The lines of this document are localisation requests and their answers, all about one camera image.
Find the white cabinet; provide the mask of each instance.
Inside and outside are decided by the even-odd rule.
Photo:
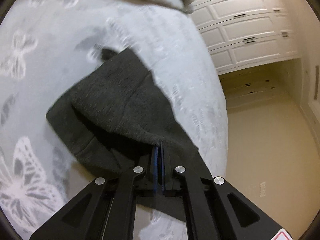
[[[218,74],[298,57],[282,0],[196,0],[190,15]]]

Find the triangular cutout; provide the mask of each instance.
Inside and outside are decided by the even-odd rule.
[[[64,217],[62,222],[77,228],[82,220],[82,217],[87,210],[92,194],[87,194],[82,200],[80,200]]]
[[[240,225],[245,228],[259,221],[260,217],[245,203],[243,203],[236,195],[228,194],[228,199]]]

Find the folded garment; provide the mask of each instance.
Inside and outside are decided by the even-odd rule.
[[[175,163],[212,178],[197,147],[176,122],[168,99],[154,85],[151,72],[130,49],[111,57],[68,90],[48,111],[47,120],[70,152],[97,177],[119,176],[164,141]],[[166,199],[170,198],[155,203],[141,198],[138,203],[184,220],[178,210],[182,201]]]

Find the white sticker with red border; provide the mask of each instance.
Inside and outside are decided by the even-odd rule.
[[[292,240],[291,236],[283,228],[271,240]]]

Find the bed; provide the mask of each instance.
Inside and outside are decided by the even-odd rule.
[[[101,46],[117,52],[129,47],[140,57],[212,176],[225,175],[223,91],[201,36],[174,1],[15,0],[3,18],[0,207],[22,239],[94,179],[45,114],[102,64]],[[183,221],[143,206],[137,207],[133,238],[188,239]]]

